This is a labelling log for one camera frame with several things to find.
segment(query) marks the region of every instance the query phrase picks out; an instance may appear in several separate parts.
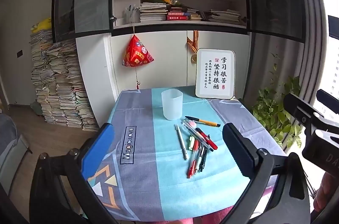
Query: framed sign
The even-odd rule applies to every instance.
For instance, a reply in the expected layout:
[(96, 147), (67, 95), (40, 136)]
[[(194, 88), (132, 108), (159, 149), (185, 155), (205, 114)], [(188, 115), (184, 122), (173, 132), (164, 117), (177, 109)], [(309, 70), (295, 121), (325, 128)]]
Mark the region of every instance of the framed sign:
[(234, 88), (234, 52), (198, 49), (195, 95), (199, 98), (232, 99)]

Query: red hanging ornament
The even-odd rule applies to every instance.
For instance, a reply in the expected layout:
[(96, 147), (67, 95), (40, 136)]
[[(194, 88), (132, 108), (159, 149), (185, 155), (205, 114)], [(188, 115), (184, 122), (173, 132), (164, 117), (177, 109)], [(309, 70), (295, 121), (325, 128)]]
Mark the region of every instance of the red hanging ornament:
[(140, 82), (138, 81), (137, 66), (145, 65), (152, 62), (154, 59), (147, 51), (145, 46), (141, 43), (136, 35), (133, 35), (129, 44), (127, 45), (124, 59), (122, 61), (123, 66), (135, 67), (135, 76), (137, 79), (137, 89), (139, 89)]

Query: gray curtain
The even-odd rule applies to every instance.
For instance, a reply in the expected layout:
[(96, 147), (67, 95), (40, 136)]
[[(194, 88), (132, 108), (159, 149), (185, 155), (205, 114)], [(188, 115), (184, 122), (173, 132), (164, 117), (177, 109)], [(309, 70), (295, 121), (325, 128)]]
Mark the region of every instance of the gray curtain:
[(252, 34), (253, 58), (246, 84), (244, 103), (247, 108), (255, 104), (258, 90), (270, 85), (274, 58), (278, 54), (280, 61), (276, 75), (278, 82), (275, 89), (287, 81), (288, 76), (299, 76), (300, 97), (313, 104), (323, 73), (326, 45), (328, 41), (328, 20), (323, 0), (304, 0), (306, 18), (305, 43), (275, 36)]

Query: plastic cup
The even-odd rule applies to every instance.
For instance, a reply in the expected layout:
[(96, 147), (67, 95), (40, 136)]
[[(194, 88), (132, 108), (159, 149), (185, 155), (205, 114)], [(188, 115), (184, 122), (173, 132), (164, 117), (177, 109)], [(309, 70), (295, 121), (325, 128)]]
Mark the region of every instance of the plastic cup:
[(161, 93), (162, 111), (167, 120), (172, 121), (182, 116), (182, 92), (168, 89)]

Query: blue and purple tablecloth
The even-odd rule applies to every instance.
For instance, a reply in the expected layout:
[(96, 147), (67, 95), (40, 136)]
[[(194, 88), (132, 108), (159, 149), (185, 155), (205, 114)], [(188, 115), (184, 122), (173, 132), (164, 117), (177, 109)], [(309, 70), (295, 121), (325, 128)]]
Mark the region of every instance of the blue and purple tablecloth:
[[(182, 116), (222, 124), (199, 127), (218, 149), (207, 154), (204, 170), (188, 179), (189, 160), (183, 159), (174, 124), (188, 143), (181, 120), (168, 121), (162, 113), (161, 93), (167, 88), (121, 92), (111, 113), (114, 140), (96, 174), (93, 190), (116, 219), (161, 221), (196, 217), (230, 207), (249, 179), (242, 176), (222, 139), (223, 124), (232, 122), (257, 148), (284, 155), (262, 125), (237, 100), (200, 99), (194, 86), (183, 92)], [(271, 177), (269, 186), (275, 182)]]

